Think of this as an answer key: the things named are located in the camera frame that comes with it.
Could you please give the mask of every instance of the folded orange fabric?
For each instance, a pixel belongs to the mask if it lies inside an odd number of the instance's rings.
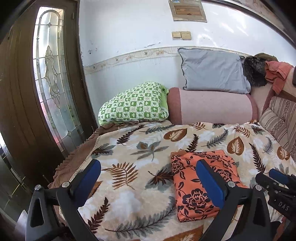
[[[286,79],[293,66],[286,62],[266,61],[265,79],[273,83],[272,89],[279,94],[285,86]]]
[[[233,181],[244,187],[237,173],[234,160],[223,150],[192,153],[184,150],[171,153],[171,164],[175,186],[177,217],[179,222],[188,222],[214,217],[219,207],[213,205],[203,188],[195,167],[204,159],[226,182]]]

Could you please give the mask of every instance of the brown leaf print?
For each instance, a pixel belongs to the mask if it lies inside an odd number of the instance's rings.
[[[164,170],[164,168],[162,168],[160,171],[158,171],[156,175],[152,174],[151,172],[149,172],[149,173],[152,176],[154,176],[152,178],[152,180],[148,183],[150,185],[157,185],[159,182],[161,182],[162,185],[164,185],[167,182],[174,180],[172,172],[167,169]]]
[[[187,128],[186,129],[179,129],[175,131],[169,131],[164,135],[164,139],[171,140],[172,142],[176,142],[181,140],[184,136],[187,134]]]
[[[253,131],[254,131],[254,133],[256,135],[258,135],[258,134],[260,134],[261,136],[263,135],[263,132],[264,132],[263,129],[261,129],[261,128],[257,127],[257,126],[252,126],[252,129],[253,129]]]
[[[227,145],[227,152],[230,154],[237,154],[240,156],[244,152],[244,143],[240,137],[237,137],[230,141]]]
[[[132,135],[135,131],[137,131],[137,130],[139,130],[139,129],[141,129],[141,128],[143,128],[143,125],[139,125],[137,128],[135,128],[135,129],[129,131],[128,133],[126,133],[125,135],[123,135],[122,137],[120,137],[120,138],[117,140],[117,144],[121,144],[121,145],[125,146],[124,143],[127,143],[127,142],[129,141],[131,135]]]
[[[196,151],[197,144],[198,144],[198,135],[193,134],[193,141],[188,146],[187,151],[188,152],[195,152]]]
[[[113,148],[115,146],[114,145],[109,145],[109,143],[106,143],[104,145],[101,145],[100,147],[98,147],[97,149],[95,149],[92,152],[92,155],[96,155],[97,157],[103,155],[103,156],[108,156],[108,155],[112,155],[113,154]]]
[[[277,150],[277,155],[279,157],[279,159],[281,160],[289,160],[291,154],[289,152],[287,152],[283,147],[279,147]]]
[[[105,197],[104,204],[100,207],[100,210],[91,217],[91,220],[87,221],[89,225],[89,229],[92,231],[93,234],[97,233],[98,227],[101,226],[101,222],[105,216],[105,213],[108,211],[110,204],[108,204],[108,199]]]
[[[163,241],[197,241],[202,236],[203,232],[203,225],[193,229],[189,230],[180,234],[177,234],[175,236],[169,237],[164,239]]]
[[[191,124],[190,126],[192,126],[194,129],[196,129],[197,131],[201,130],[201,129],[205,129],[205,124],[204,123],[201,123],[201,122],[197,122],[197,123],[193,123]]]
[[[143,142],[139,142],[139,149],[140,150],[145,150],[148,148],[148,144],[143,143]]]
[[[237,219],[235,219],[235,216],[237,215],[237,211],[238,211],[238,208],[236,208],[236,210],[235,210],[235,212],[234,212],[234,215],[233,215],[233,218],[232,218],[232,220],[231,220],[231,223],[232,223],[233,221],[238,221]]]
[[[262,173],[265,172],[265,166],[264,164],[262,163],[261,161],[261,158],[259,156],[259,153],[256,149],[256,147],[254,145],[252,145],[251,143],[249,143],[251,148],[252,148],[252,151],[253,151],[253,158],[254,158],[254,164],[256,166],[256,169]]]
[[[243,134],[245,137],[250,136],[250,131],[244,127],[236,126],[233,128],[236,132]]]
[[[258,123],[258,120],[251,120],[250,121],[250,124],[257,124]]]
[[[135,190],[132,186],[129,185],[129,183],[137,178],[138,170],[135,169],[136,166],[133,166],[133,163],[118,163],[117,166],[114,164],[112,166],[113,167],[103,169],[102,171],[110,172],[110,174],[113,176],[114,190],[124,185],[127,185],[128,187]]]
[[[94,184],[94,187],[93,187],[93,189],[91,190],[91,193],[89,194],[88,199],[94,195],[94,193],[96,192],[96,190],[98,189],[98,187],[101,185],[102,182],[103,182],[103,181],[100,181],[100,182],[96,182],[96,183]]]

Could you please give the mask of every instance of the decorative wall border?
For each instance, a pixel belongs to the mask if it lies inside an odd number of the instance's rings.
[[[205,49],[205,50],[219,50],[229,53],[236,53],[240,56],[249,56],[248,54],[232,51],[228,49],[223,48],[215,48],[215,47],[201,47],[201,46],[179,46],[179,47],[163,47],[163,48],[154,48],[154,49],[146,49],[146,50],[139,50],[135,52],[130,52],[127,54],[122,54],[104,61],[101,61],[99,63],[85,66],[84,67],[84,74],[93,74],[95,72],[121,65],[121,64],[127,64],[130,62],[136,62],[143,59],[151,59],[151,58],[166,58],[166,57],[174,57],[174,56],[180,56],[178,54],[178,48],[197,48],[197,49]]]

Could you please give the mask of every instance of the light switch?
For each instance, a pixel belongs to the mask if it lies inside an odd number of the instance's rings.
[[[191,40],[191,33],[189,31],[181,32],[181,36],[183,40]]]
[[[173,37],[173,40],[181,40],[182,39],[182,36],[181,36],[181,32],[172,32],[172,37]]]

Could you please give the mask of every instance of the dark fur hat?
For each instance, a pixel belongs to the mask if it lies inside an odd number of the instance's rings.
[[[267,80],[265,79],[265,59],[254,56],[245,58],[243,64],[244,76],[250,82],[251,86],[265,86]]]

